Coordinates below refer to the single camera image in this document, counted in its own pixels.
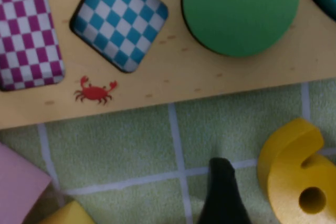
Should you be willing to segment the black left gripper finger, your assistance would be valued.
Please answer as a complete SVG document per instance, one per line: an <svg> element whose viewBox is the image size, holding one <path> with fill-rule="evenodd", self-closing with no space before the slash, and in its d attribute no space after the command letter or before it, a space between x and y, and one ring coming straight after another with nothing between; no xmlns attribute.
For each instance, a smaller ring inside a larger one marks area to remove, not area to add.
<svg viewBox="0 0 336 224"><path fill-rule="evenodd" d="M207 194L198 223L251 223L238 190L235 170L229 160L209 161Z"/></svg>

